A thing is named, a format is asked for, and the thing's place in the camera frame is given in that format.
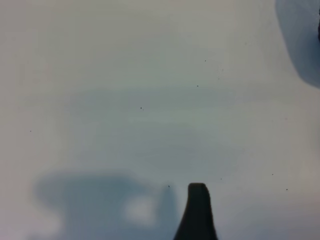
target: dark object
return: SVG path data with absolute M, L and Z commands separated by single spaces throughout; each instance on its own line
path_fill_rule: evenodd
M 173 240 L 218 240 L 204 183 L 190 183 L 182 220 Z

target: light patch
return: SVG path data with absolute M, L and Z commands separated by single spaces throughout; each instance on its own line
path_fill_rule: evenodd
M 152 197 L 133 197 L 125 206 L 124 218 L 134 225 L 150 228 L 156 225 L 155 208 L 156 203 Z

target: white surface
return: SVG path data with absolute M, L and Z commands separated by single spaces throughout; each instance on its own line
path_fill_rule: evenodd
M 84 201 L 67 229 L 63 180 L 89 201 L 97 174 L 124 182 L 111 195 L 130 181 L 149 189 L 134 196 L 154 211 L 130 217 L 139 229 L 170 218 L 155 213 L 170 185 L 176 220 L 159 231 L 172 234 L 188 184 L 204 182 L 222 240 L 319 239 L 320 92 L 298 76 L 274 1 L 2 0 L 0 33 L 1 240 L 131 229 L 99 218 L 108 233 L 83 230 L 101 206 Z M 37 196 L 49 176 L 62 179 L 43 186 L 54 210 Z

